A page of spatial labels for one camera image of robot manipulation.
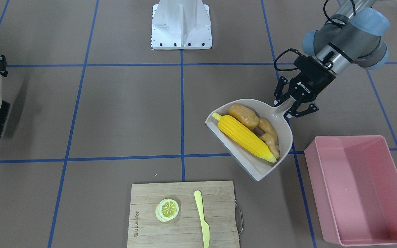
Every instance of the black bristles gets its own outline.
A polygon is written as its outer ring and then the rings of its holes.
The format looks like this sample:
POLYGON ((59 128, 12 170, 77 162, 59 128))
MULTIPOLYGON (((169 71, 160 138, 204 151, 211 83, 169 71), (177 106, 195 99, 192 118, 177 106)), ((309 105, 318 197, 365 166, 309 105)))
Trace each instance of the black bristles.
POLYGON ((1 103, 1 109, 0 109, 0 140, 3 134, 4 125, 7 120, 9 109, 10 109, 10 103, 3 101, 1 103))

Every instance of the white plastic stand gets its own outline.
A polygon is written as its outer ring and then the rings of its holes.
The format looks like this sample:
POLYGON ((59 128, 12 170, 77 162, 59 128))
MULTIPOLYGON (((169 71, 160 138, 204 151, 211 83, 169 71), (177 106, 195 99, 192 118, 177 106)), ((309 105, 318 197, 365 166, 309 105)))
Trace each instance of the white plastic stand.
POLYGON ((153 6, 152 49, 212 47, 209 6, 202 0, 160 0, 153 6))

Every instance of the yellow knife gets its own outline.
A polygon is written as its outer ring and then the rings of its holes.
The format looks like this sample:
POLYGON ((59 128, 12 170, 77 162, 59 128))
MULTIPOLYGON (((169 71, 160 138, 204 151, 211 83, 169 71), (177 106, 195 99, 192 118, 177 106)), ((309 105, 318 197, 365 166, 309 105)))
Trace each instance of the yellow knife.
POLYGON ((197 204, 198 215, 200 216, 200 223, 202 224, 203 233, 203 248, 209 248, 209 225, 205 221, 205 214, 203 213, 203 199, 200 190, 194 192, 195 204, 197 204))

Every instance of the white scoop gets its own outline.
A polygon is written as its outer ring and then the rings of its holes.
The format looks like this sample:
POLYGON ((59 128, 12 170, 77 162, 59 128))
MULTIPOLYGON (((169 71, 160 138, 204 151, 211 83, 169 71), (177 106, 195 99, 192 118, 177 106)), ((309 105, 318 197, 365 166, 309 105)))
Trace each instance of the white scoop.
POLYGON ((278 107, 271 107, 254 99, 240 99, 230 102, 222 107, 217 108, 209 114, 206 118, 206 126, 214 133, 214 135, 226 147, 229 153, 237 160, 237 162, 252 176, 256 181, 260 181, 268 175, 273 169, 282 162, 282 160, 289 154, 292 147, 293 135, 289 124, 284 118, 284 113, 292 107, 294 99, 289 98, 278 107), (226 115, 232 104, 238 103, 250 108, 257 113, 258 117, 266 118, 272 124, 278 134, 278 142, 280 146, 280 159, 277 163, 271 163, 264 159, 252 155, 246 149, 235 143, 217 127, 218 121, 212 117, 212 113, 217 112, 219 115, 226 115))

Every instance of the lemon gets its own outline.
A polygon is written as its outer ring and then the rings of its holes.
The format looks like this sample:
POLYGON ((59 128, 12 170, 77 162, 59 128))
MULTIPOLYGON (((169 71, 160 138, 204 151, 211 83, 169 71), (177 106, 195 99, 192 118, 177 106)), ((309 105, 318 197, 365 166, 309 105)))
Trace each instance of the lemon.
POLYGON ((162 222, 172 220, 178 213, 179 205, 173 199, 164 199, 156 207, 156 218, 162 222))

